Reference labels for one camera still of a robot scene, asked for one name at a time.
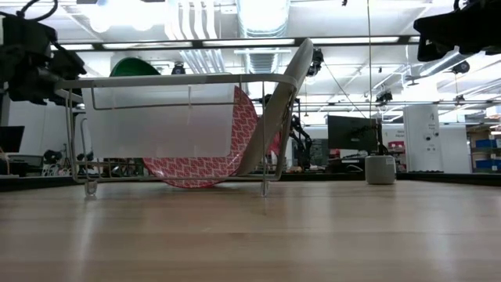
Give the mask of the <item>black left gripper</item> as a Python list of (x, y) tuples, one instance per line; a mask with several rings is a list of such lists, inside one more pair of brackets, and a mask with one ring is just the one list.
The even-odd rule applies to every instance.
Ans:
[[(60, 77), (87, 74), (85, 62), (73, 50), (60, 47), (51, 58), (51, 43), (57, 39), (52, 27), (10, 15), (2, 19), (2, 34), (1, 87), (14, 102), (45, 105), (53, 94), (49, 71)], [(59, 106), (84, 102), (81, 95), (70, 90), (57, 89), (55, 95)]]

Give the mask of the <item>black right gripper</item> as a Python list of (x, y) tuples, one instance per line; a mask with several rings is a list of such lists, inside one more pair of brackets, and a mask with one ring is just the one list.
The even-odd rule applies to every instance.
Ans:
[(461, 37), (457, 44), (459, 53), (499, 55), (500, 0), (454, 0), (453, 8), (452, 12), (422, 16), (413, 22), (413, 28), (420, 34), (417, 59), (431, 62), (442, 59), (449, 52), (448, 45), (433, 41), (457, 41), (458, 32), (454, 29), (457, 16)]

